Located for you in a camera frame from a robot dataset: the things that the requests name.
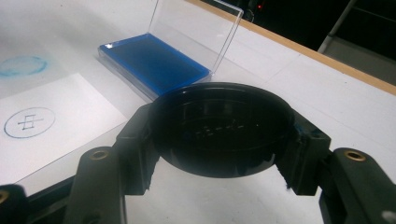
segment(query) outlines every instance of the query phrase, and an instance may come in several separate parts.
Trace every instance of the screw hole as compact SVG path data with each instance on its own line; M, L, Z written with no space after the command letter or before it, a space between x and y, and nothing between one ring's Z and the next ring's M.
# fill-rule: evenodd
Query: screw hole
M346 151L345 155L347 158L353 161L365 161L366 157L363 156L361 153L358 151Z
M91 154L90 159L93 161L99 161L108 156L108 151L107 150L99 150L95 151Z
M3 203L6 201L6 199L8 198L8 191L5 190L0 190L0 203Z

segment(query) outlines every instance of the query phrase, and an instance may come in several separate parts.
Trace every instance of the blue circle mark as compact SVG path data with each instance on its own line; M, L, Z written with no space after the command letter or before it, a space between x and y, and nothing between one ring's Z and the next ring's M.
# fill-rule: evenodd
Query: blue circle mark
M0 76L33 75L46 69L48 63L36 56L18 56L0 63Z

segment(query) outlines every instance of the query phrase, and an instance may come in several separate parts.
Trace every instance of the clear acrylic box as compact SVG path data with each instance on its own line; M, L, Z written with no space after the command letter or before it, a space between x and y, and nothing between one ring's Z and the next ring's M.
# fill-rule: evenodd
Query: clear acrylic box
M158 0L148 31L99 47L111 71L149 99L209 81L229 47L243 11L213 0Z

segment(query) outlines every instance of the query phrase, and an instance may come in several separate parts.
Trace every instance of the white surface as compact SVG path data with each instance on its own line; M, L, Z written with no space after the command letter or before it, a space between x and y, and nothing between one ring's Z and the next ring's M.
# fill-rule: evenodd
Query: white surface
M0 100L0 184L15 183L127 119L75 74Z
M95 60L96 48L147 29L149 17L145 15L152 3L41 0L21 4L7 0L0 8L2 59L45 50L42 57L57 64L49 70L58 67L57 71L65 74L79 72L129 118L145 102ZM26 40L32 39L39 45L29 45ZM14 45L4 52L6 42ZM243 27L238 28L225 57L214 81L245 83L278 94L332 138L331 149L362 150L396 181L395 96ZM76 171L80 154L91 147L112 144L119 130L95 139L20 183L31 194L69 177ZM189 175L160 161L150 191L127 197L128 222L322 223L319 194L295 196L286 190L275 167L227 180Z

